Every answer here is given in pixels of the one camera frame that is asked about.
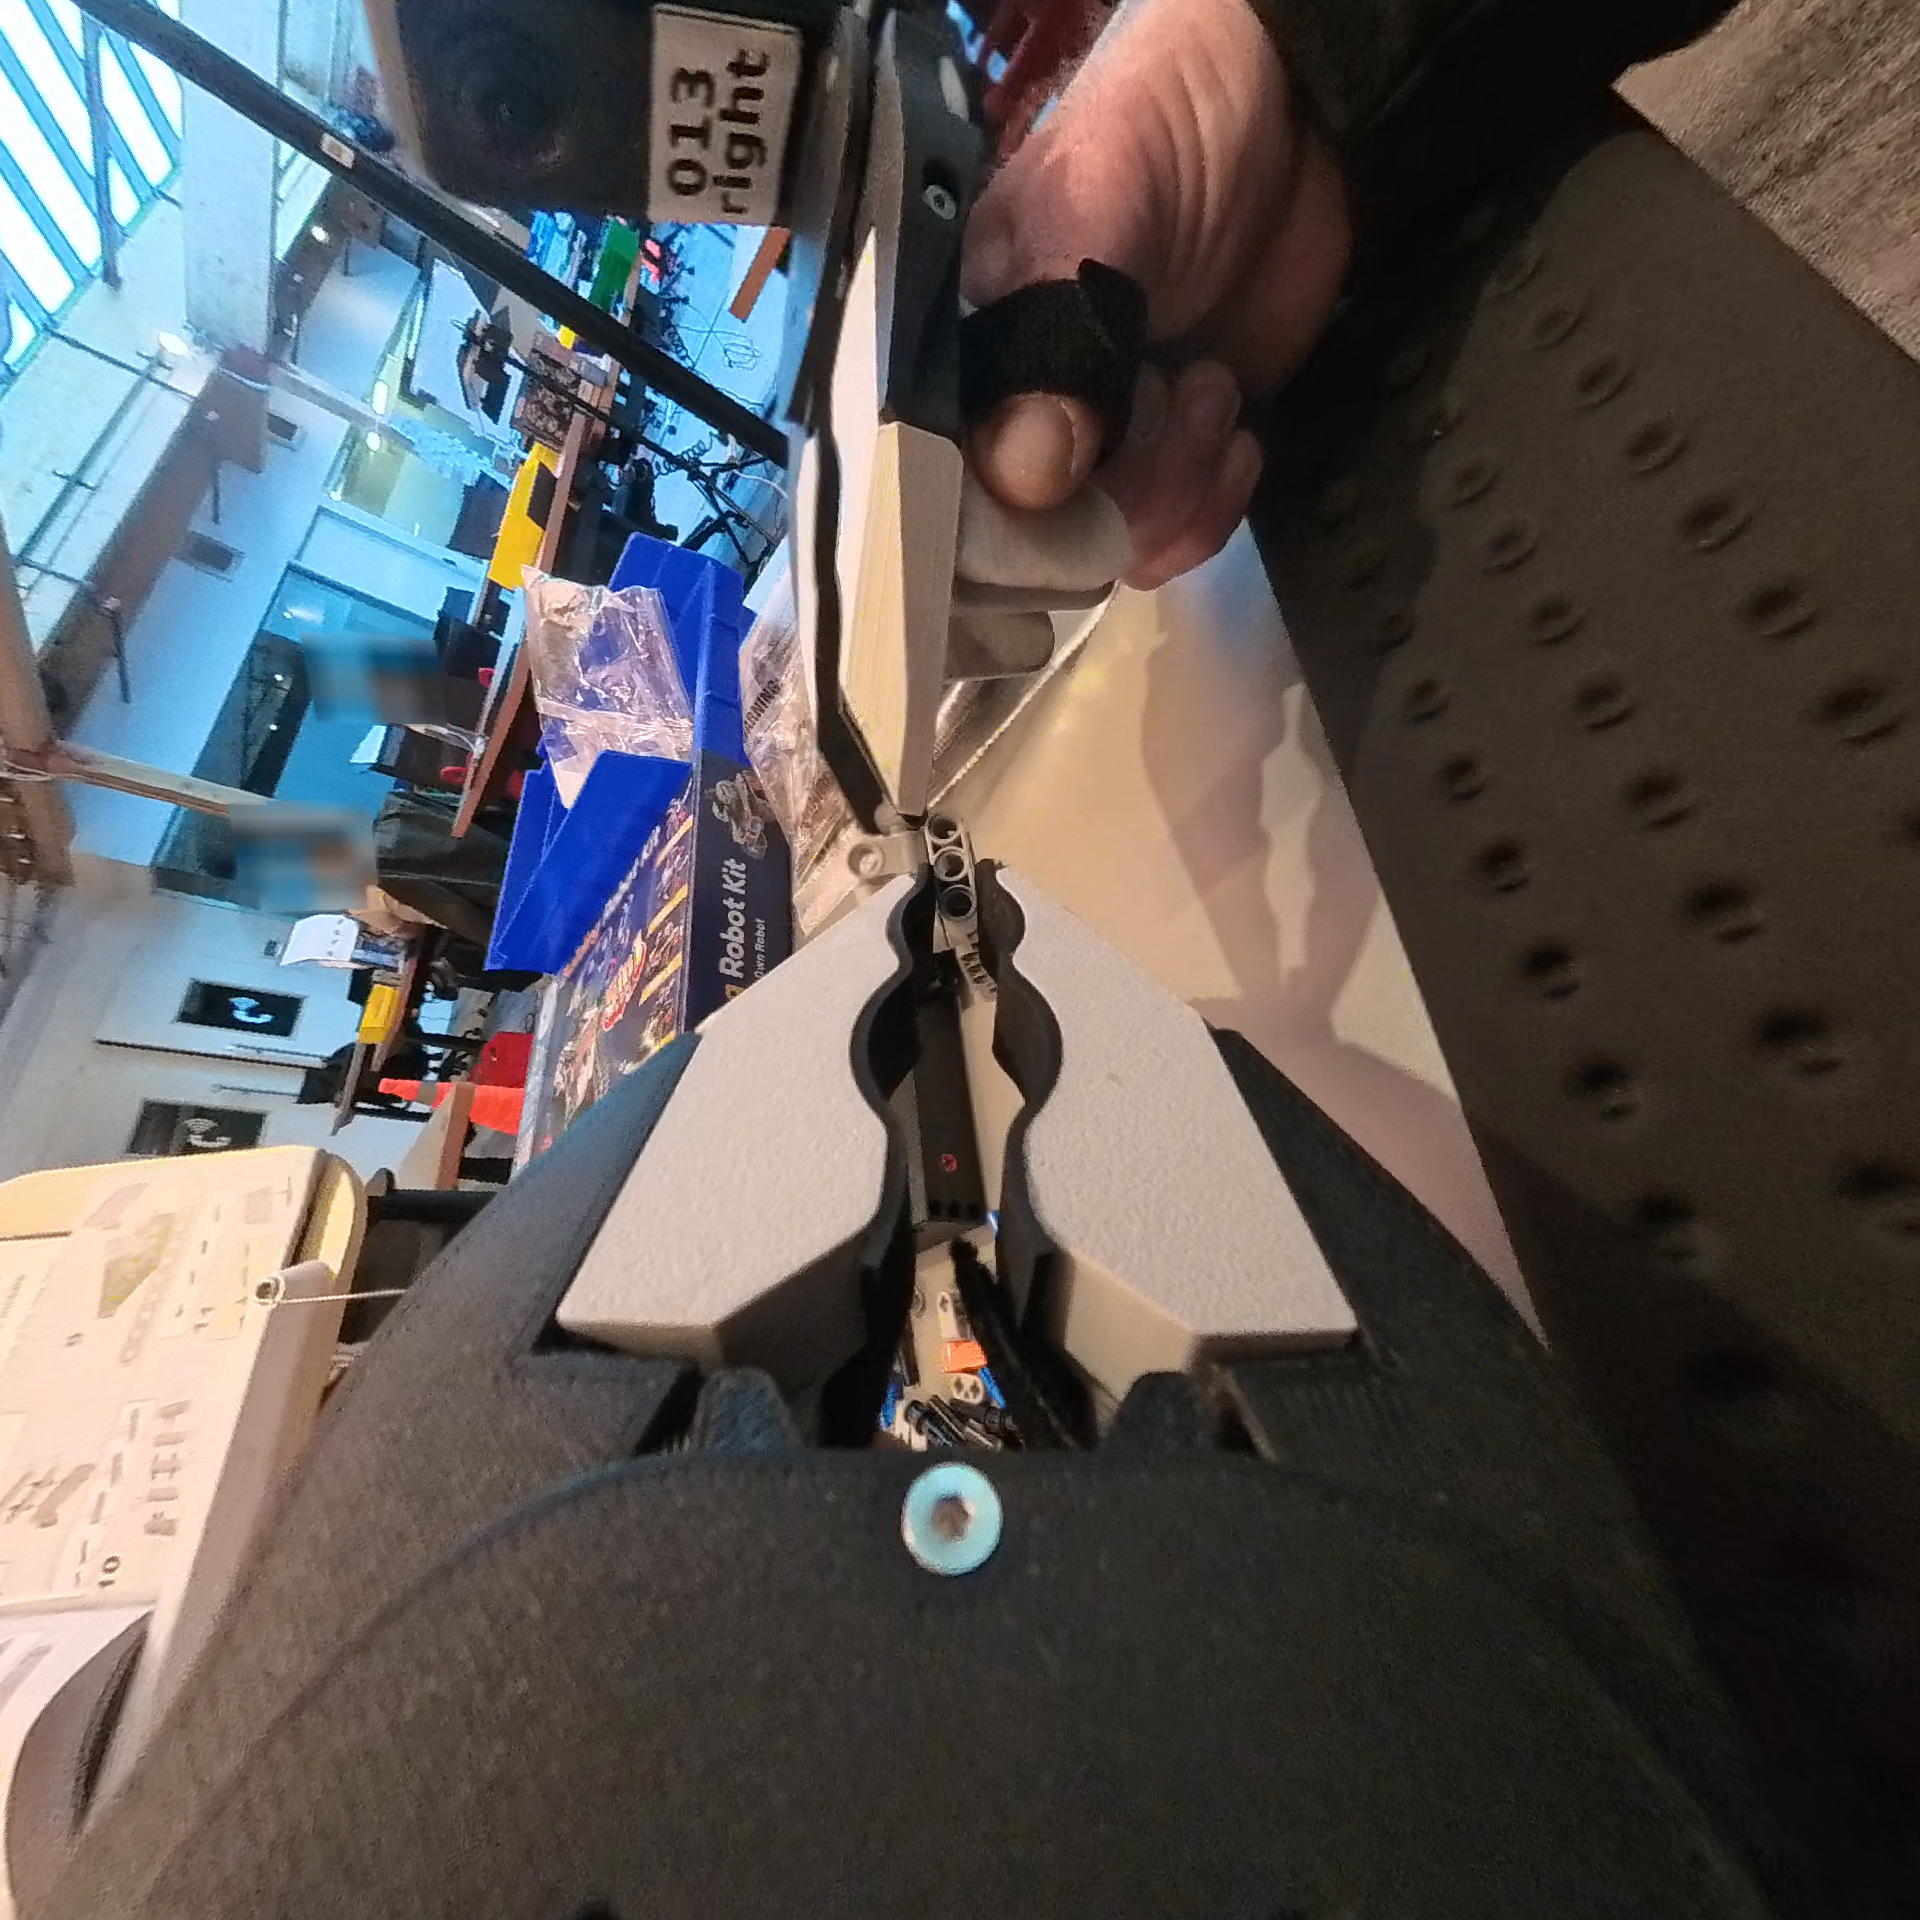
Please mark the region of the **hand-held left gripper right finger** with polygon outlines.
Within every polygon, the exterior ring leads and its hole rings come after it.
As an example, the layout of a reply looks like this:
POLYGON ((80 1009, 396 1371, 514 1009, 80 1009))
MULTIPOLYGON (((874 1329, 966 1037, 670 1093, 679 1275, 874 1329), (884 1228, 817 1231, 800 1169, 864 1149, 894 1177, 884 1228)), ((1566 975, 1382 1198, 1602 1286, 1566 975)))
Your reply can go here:
POLYGON ((1214 1029, 1017 869, 982 873, 980 945, 1015 1093, 994 1254, 1015 1329, 1106 1412, 1151 1377, 1351 1347, 1214 1029))

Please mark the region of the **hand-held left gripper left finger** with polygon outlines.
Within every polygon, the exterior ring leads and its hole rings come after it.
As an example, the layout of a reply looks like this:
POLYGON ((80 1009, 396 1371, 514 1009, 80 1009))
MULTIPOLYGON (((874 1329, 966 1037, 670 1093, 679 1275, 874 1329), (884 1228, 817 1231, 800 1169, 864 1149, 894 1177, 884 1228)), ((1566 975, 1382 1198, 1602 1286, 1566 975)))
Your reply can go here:
POLYGON ((554 1339, 768 1377, 816 1433, 872 1433, 911 1292, 894 1095, 917 1059, 917 879, 890 878, 570 1122, 605 1196, 554 1339))

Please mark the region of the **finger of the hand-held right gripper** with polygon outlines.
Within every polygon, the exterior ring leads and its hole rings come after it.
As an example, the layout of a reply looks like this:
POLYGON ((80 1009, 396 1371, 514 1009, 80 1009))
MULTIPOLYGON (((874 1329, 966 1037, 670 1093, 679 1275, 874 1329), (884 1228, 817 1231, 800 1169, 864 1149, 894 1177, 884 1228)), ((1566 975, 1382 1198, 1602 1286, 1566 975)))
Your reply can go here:
POLYGON ((789 558, 814 732, 860 825, 917 825, 953 611, 964 457, 880 407, 880 285, 853 275, 796 436, 789 558))

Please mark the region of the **pile of small building parts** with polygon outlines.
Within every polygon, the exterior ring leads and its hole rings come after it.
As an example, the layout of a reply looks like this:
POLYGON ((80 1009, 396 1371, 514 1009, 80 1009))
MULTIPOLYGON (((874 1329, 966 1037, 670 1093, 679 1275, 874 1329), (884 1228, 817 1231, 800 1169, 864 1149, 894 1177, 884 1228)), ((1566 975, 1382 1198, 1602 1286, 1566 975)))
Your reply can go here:
POLYGON ((917 1257, 896 1357, 880 1397, 878 1441, 911 1453, 1022 1452, 1024 1430, 956 1277, 956 1245, 969 1241, 936 1241, 917 1257))

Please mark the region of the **grey axle connector piece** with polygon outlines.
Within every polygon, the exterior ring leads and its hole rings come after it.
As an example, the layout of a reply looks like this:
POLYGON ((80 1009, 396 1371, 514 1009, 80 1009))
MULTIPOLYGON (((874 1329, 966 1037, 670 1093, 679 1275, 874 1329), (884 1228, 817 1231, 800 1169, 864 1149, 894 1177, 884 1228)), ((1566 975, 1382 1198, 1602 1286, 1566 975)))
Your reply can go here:
POLYGON ((964 1003, 994 1002, 996 986, 978 931, 975 854, 969 829, 957 815, 932 809, 921 835, 936 915, 932 949, 950 957, 964 1003))

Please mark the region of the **person's right forearm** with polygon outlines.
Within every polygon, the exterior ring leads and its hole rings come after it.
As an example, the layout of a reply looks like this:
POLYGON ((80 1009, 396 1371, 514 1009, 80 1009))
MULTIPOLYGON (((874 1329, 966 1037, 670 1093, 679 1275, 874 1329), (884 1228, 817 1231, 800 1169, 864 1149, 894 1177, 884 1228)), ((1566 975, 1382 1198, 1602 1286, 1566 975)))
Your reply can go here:
POLYGON ((1288 82, 1346 172, 1553 129, 1638 65, 1712 33, 1730 2, 1256 2, 1288 82))

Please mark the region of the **person's right hand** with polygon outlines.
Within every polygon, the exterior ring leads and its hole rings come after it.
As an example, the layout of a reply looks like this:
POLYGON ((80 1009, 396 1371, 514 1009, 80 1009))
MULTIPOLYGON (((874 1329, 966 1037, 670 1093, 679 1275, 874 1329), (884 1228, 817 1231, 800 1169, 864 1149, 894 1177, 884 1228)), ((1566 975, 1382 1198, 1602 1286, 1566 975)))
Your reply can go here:
POLYGON ((975 478, 1015 510, 1102 492, 1140 591, 1209 562, 1264 465, 1242 411, 1305 362, 1351 255, 1337 165, 1253 7, 1125 7, 978 198, 961 292, 984 306, 1092 259, 1140 285, 1153 359, 1110 459, 1081 401, 1029 393, 972 433, 975 478))

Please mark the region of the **black pole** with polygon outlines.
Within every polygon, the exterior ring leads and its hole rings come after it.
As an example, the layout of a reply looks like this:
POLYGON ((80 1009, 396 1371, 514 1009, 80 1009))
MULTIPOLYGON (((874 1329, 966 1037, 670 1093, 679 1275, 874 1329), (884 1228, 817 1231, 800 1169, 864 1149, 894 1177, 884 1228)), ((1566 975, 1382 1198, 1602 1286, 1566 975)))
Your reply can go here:
POLYGON ((183 82, 238 111, 261 132, 346 180, 366 198, 417 228, 432 244, 528 301, 536 315, 573 330, 591 353, 630 370, 641 388, 684 407, 753 459, 775 469, 786 467, 786 436, 777 426, 688 370, 670 353, 646 343, 632 327, 622 325, 490 228, 464 214, 440 193, 351 141, 321 115, 304 107, 210 38, 146 2, 81 2, 80 11, 127 46, 160 60, 183 82))

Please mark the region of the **large clear parts bag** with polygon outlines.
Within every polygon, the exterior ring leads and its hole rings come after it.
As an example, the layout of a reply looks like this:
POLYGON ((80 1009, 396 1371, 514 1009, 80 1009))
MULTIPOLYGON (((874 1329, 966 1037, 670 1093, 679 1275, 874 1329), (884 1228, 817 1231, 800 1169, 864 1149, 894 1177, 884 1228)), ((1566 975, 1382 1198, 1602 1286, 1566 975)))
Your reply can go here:
POLYGON ((848 805, 816 735, 786 545, 749 588, 746 612, 751 623, 738 647, 742 741, 783 835, 796 898, 805 900, 848 827, 848 805))

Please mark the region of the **blue robot kit box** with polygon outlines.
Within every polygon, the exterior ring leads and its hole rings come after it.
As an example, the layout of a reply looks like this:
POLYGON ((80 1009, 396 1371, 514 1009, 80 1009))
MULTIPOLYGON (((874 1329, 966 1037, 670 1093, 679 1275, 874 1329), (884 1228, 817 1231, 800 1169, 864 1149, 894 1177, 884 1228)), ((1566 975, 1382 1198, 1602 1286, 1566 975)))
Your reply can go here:
POLYGON ((526 1074, 517 1169, 792 949, 789 849, 751 774, 703 751, 559 973, 526 1074))

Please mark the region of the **crinkled clear plastic bag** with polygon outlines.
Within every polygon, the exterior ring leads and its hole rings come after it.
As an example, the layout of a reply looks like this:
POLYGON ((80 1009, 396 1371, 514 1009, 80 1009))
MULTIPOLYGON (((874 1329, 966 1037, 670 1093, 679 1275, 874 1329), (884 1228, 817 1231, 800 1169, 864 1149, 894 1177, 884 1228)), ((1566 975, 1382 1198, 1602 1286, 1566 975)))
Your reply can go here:
POLYGON ((562 807, 578 803, 604 754, 686 761, 689 709, 661 595, 569 582, 535 566, 522 570, 520 591, 518 652, 562 807))

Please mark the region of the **blue plastic bin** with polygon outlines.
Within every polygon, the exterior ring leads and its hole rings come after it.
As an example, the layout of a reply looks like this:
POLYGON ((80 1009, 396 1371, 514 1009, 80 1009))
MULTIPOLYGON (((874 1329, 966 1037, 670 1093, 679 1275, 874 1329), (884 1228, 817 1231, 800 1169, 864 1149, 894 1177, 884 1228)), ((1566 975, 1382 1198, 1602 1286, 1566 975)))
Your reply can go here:
POLYGON ((689 692, 680 756, 605 751, 564 805, 543 759, 522 782, 487 949, 490 971, 553 975, 578 951, 703 751, 745 765, 738 644, 749 623, 745 582, 721 559, 632 535, 613 588, 657 590, 689 692))

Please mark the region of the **open instruction booklet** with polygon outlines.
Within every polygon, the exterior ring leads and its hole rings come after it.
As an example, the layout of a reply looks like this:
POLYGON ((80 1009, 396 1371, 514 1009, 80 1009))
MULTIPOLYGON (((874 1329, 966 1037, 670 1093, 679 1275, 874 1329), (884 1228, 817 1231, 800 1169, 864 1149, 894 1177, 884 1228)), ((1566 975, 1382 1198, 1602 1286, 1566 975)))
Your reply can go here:
POLYGON ((341 1325, 306 1260, 325 1157, 279 1146, 80 1169, 78 1222, 5 1244, 1 1602, 151 1605, 216 1502, 296 1452, 341 1325))

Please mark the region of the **white book stand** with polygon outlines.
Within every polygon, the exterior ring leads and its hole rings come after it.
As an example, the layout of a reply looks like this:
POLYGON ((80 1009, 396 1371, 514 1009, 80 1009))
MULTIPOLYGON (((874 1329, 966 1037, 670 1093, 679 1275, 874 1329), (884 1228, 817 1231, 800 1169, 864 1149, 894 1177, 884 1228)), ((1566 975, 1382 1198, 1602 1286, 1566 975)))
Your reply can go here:
MULTIPOLYGON (((345 1161, 318 1151, 327 1163, 304 1236, 306 1260, 293 1268, 293 1281, 318 1277, 325 1263, 333 1263, 332 1294, 310 1297, 309 1302, 335 1306, 342 1323, 346 1284, 368 1231, 368 1191, 345 1161)), ((80 1213, 78 1173, 100 1165, 48 1169, 5 1179, 1 1371, 5 1244, 68 1231, 80 1213)), ((5 1916, 30 1908, 34 1854, 48 1846, 32 1827, 40 1817, 40 1801, 63 1799, 60 1774, 78 1771, 80 1801, 89 1801, 94 1786, 121 1786, 193 1668, 204 1666, 318 1414, 274 1482, 255 1485, 252 1516, 244 1518, 233 1497, 216 1502, 185 1581, 166 1601, 44 1611, 7 1611, 1 1602, 5 1916)))

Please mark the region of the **black dimpled pad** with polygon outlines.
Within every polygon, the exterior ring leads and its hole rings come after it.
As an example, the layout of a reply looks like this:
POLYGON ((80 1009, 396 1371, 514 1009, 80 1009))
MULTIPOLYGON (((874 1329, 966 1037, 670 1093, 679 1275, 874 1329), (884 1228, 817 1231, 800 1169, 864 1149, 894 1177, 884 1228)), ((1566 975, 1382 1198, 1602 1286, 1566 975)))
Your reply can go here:
POLYGON ((1916 403, 1602 90, 1362 278, 1254 510, 1805 1916, 1917 1906, 1916 403))

